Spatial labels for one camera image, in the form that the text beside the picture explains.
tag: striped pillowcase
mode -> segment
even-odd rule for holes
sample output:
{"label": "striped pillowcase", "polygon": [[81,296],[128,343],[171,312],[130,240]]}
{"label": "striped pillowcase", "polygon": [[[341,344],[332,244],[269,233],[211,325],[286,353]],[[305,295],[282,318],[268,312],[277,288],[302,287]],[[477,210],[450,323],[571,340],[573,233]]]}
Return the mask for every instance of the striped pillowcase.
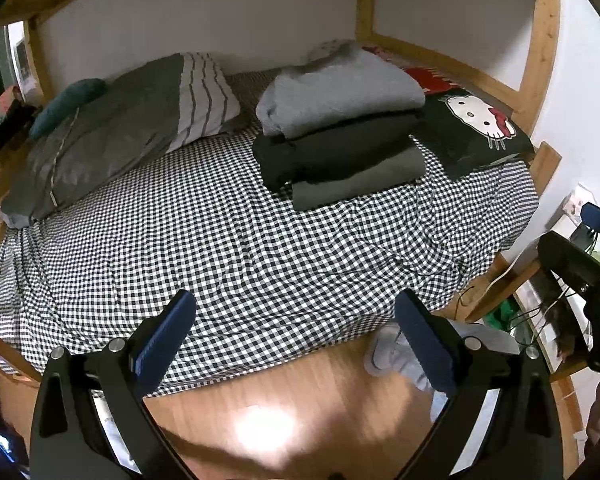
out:
{"label": "striped pillowcase", "polygon": [[201,137],[217,134],[240,113],[240,104],[210,54],[182,53],[180,120],[168,152]]}

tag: folded gray sweater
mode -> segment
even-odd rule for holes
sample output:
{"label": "folded gray sweater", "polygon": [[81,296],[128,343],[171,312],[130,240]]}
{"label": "folded gray sweater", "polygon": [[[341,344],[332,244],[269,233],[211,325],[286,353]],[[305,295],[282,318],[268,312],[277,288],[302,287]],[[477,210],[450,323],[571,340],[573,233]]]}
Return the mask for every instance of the folded gray sweater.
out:
{"label": "folded gray sweater", "polygon": [[283,69],[256,115],[265,135],[295,139],[346,119],[420,108],[424,101],[422,88],[403,70],[346,43],[330,56]]}

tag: black and white gingham sheet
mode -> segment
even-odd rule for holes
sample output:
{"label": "black and white gingham sheet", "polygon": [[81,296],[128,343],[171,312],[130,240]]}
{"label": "black and white gingham sheet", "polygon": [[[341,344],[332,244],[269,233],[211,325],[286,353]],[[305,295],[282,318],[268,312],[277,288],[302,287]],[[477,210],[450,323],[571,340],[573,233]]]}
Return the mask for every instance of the black and white gingham sheet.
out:
{"label": "black and white gingham sheet", "polygon": [[262,370],[382,325],[411,287],[430,309],[489,267],[538,204],[522,162],[427,175],[299,213],[260,183],[253,109],[272,72],[228,78],[251,126],[137,168],[0,247],[0,337],[42,371],[102,348],[191,291],[198,317],[156,394]]}

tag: bolt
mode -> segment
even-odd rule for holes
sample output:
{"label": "bolt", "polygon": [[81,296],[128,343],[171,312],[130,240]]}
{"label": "bolt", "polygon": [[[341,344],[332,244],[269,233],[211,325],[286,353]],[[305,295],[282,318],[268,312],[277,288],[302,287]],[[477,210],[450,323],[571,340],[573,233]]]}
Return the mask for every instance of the bolt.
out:
{"label": "bolt", "polygon": [[121,337],[112,339],[109,342],[109,350],[112,352],[120,352],[125,347],[125,340]]}
{"label": "bolt", "polygon": [[540,352],[535,346],[526,347],[525,352],[529,359],[538,359],[540,357]]}
{"label": "bolt", "polygon": [[52,351],[51,351],[51,358],[52,359],[59,359],[64,355],[64,348],[62,348],[61,346],[56,346]]}
{"label": "bolt", "polygon": [[464,346],[469,350],[477,351],[482,348],[482,342],[477,337],[467,337],[464,340]]}

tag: stack of folded clothes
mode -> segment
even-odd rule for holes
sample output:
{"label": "stack of folded clothes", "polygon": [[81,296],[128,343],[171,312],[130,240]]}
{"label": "stack of folded clothes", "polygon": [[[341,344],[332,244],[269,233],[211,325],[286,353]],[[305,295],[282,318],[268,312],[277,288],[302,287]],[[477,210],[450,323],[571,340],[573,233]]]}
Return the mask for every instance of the stack of folded clothes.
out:
{"label": "stack of folded clothes", "polygon": [[305,211],[423,177],[410,134],[424,103],[411,76],[353,43],[284,69],[256,108],[264,186],[290,182],[294,209]]}

